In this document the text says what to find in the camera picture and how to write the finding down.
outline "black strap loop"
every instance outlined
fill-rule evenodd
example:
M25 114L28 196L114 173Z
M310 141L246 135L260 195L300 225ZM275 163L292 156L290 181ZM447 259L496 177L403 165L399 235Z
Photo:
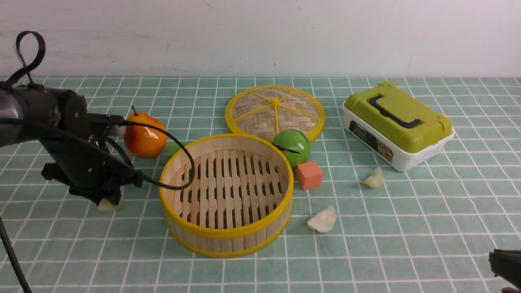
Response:
M36 57L34 58L33 62L29 65L26 65L26 61L23 59L22 53L20 52L20 43L24 36L32 34L36 40L38 41L38 53L36 54ZM34 84L34 81L31 77L30 72L35 70L40 63L43 60L43 57L45 56L45 40L43 39L42 35L35 31L23 31L16 37L16 52L18 53L18 57L22 61L23 67L18 69L9 79L5 82L5 86L12 87L17 83L24 75L27 75L29 78L29 81L31 84Z

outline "orange cube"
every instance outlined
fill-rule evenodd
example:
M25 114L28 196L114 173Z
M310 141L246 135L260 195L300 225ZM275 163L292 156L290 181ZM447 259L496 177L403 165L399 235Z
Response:
M302 190L318 188L322 184L322 170L317 162L309 161L296 167L296 177Z

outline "box label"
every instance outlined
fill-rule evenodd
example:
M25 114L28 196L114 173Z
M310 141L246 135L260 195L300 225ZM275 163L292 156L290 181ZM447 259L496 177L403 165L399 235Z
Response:
M349 124L349 131L357 136L360 140L366 143L370 148L379 153L387 162L392 163L393 153L387 145L377 139L369 131L365 130L355 121L351 121Z

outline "table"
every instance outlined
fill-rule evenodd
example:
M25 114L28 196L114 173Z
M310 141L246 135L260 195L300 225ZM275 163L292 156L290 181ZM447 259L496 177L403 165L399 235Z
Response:
M390 80L448 116L456 135L409 172L394 171L342 128L347 97ZM167 232L158 191L125 188L116 213L40 176L50 156L37 142L0 149L0 211L34 292L500 292L488 252L521 249L521 79L38 77L75 90L93 113L148 112L181 141L228 132L228 101L264 84L302 89L327 119L311 160L319 189L294 191L290 222L250 257L209 260ZM136 168L158 178L168 151ZM360 181L377 166L384 188ZM333 205L333 231L315 235L310 215ZM0 251L0 292L19 285Z

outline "white plastic box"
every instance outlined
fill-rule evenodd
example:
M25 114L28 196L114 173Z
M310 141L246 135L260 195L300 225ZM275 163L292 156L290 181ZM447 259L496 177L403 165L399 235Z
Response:
M378 141L380 141L383 145L388 147L391 151L393 156L385 156L385 154L382 154L381 152L378 152L377 150L374 150L382 159L384 159L386 162L388 162L394 169L404 172L408 171L411 168L417 166L418 164L430 159L431 157L439 154L445 144L451 140L454 137L454 130L452 131L452 134L441 141L439 141L435 145L430 145L426 147L425 149L417 152L417 153L406 153L402 149L400 149L396 144L392 143L389 139L385 138L383 135L381 135L379 132L376 131L371 125L365 123L362 119L360 119L358 116L354 115L351 111L349 111L344 105L342 105L342 110L344 111L344 121L343 126L346 130L351 132L356 138L358 138L361 142L363 142L366 146L373 149L371 145L369 145L364 139L360 138L360 136L354 131L364 131L367 132L366 135L372 135L374 136ZM350 125L352 122L355 122L357 125L353 126L356 127L356 130L351 130Z
M454 137L447 117L390 82L352 94L342 110L343 127L401 172L439 154Z

